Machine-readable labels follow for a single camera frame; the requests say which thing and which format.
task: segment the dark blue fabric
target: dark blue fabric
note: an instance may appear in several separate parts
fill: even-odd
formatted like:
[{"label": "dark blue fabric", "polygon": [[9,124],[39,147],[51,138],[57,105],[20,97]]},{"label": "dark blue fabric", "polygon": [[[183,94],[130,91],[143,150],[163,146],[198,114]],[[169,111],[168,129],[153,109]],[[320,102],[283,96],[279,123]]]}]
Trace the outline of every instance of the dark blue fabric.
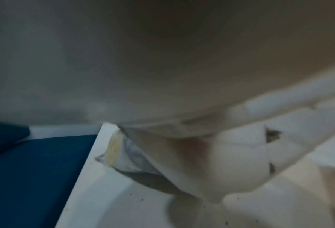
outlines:
[{"label": "dark blue fabric", "polygon": [[8,149],[17,140],[29,136],[30,130],[28,127],[0,123],[0,152]]},{"label": "dark blue fabric", "polygon": [[53,228],[95,138],[29,140],[0,153],[0,227]]}]

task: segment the white table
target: white table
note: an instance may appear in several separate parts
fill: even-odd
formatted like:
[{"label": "white table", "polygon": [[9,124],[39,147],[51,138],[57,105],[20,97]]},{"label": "white table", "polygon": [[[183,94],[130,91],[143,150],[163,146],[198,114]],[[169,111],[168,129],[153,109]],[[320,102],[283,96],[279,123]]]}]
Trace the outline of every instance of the white table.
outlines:
[{"label": "white table", "polygon": [[335,137],[254,192],[212,205],[96,162],[115,129],[102,126],[57,228],[335,228]]}]

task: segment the teal cushion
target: teal cushion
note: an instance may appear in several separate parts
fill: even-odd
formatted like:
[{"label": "teal cushion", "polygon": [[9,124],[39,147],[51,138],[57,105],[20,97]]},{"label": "teal cushion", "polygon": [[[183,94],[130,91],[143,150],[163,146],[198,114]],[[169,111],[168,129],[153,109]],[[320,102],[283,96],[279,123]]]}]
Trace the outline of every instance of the teal cushion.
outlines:
[{"label": "teal cushion", "polygon": [[29,136],[28,127],[0,123],[0,152],[14,145],[19,139]]},{"label": "teal cushion", "polygon": [[29,140],[0,153],[0,227],[53,228],[95,138]]}]

